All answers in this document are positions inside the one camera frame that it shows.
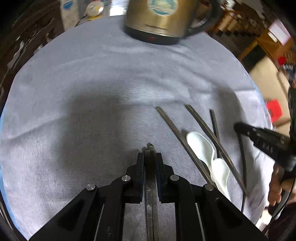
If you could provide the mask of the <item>person's right hand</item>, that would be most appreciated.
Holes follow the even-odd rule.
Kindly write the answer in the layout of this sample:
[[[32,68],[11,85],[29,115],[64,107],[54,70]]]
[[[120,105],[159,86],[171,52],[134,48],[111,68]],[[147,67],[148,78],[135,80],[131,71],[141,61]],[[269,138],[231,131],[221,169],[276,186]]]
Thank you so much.
[[[280,166],[278,164],[274,164],[268,193],[268,202],[271,206],[275,206],[276,203],[281,202],[282,190],[292,192],[287,204],[295,203],[295,186],[292,187],[293,179],[288,179],[280,182],[279,169]]]

